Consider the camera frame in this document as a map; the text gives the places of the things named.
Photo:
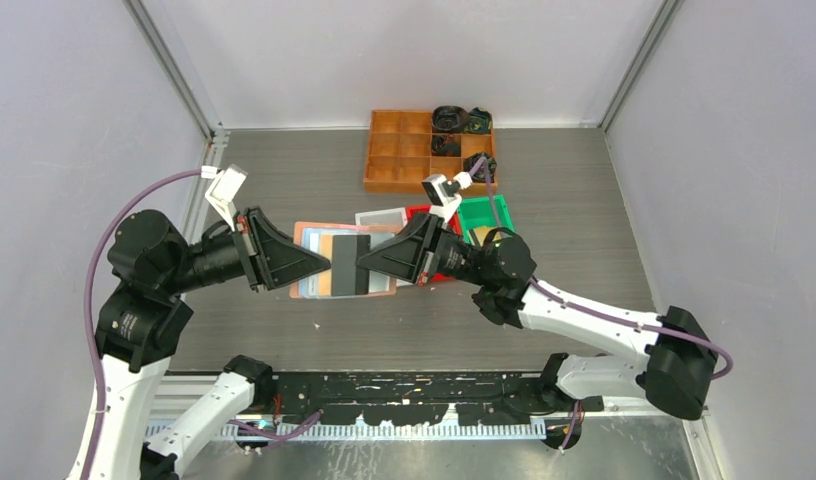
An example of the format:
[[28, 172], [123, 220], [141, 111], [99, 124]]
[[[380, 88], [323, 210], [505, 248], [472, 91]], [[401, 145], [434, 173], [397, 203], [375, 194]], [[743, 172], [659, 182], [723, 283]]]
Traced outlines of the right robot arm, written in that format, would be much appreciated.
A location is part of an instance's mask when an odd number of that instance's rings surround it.
[[697, 420], [711, 382], [724, 374], [716, 366], [725, 353], [690, 311], [614, 307], [538, 280], [525, 240], [505, 227], [489, 230], [476, 245], [438, 216], [420, 213], [360, 255], [357, 264], [414, 284], [442, 274], [476, 285], [472, 301], [490, 322], [554, 333], [601, 350], [593, 357], [550, 356], [538, 394], [551, 410], [570, 410], [595, 396], [630, 397], [673, 417]]

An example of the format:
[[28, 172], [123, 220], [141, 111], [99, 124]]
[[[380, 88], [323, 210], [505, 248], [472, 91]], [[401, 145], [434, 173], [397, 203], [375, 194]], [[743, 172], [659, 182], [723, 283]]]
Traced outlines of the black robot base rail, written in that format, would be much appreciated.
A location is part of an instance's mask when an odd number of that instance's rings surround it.
[[538, 373], [282, 372], [274, 395], [247, 410], [232, 437], [246, 452], [291, 441], [538, 439], [574, 446], [600, 396], [577, 406], [553, 399]]

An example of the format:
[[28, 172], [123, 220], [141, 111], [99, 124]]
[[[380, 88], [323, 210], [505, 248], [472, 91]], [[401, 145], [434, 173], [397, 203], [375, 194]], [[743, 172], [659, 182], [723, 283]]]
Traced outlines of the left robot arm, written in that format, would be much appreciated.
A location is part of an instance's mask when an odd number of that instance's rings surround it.
[[238, 414], [275, 403], [272, 368], [239, 355], [209, 392], [165, 431], [148, 436], [156, 392], [192, 317], [185, 293], [243, 278], [275, 290], [325, 272], [330, 262], [278, 230], [259, 208], [187, 242], [157, 210], [115, 224], [107, 254], [118, 285], [91, 323], [95, 392], [70, 475], [74, 479], [178, 479]]

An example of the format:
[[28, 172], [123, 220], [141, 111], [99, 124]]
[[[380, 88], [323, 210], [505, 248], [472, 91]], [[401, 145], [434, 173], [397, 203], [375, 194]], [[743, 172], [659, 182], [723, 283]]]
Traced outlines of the black credit card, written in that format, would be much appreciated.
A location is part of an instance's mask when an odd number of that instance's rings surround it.
[[371, 249], [369, 235], [337, 235], [332, 240], [331, 295], [334, 297], [368, 294], [369, 270], [359, 267], [358, 258]]

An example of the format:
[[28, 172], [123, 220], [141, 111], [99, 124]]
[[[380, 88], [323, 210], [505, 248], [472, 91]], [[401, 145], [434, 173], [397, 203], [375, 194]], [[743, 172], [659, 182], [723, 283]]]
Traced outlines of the grey white card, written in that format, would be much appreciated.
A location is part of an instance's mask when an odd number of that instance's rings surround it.
[[[393, 238], [394, 236], [394, 232], [371, 232], [371, 248], [379, 246], [381, 243]], [[388, 275], [370, 271], [368, 293], [370, 295], [386, 293], [390, 290], [391, 280], [392, 278]]]

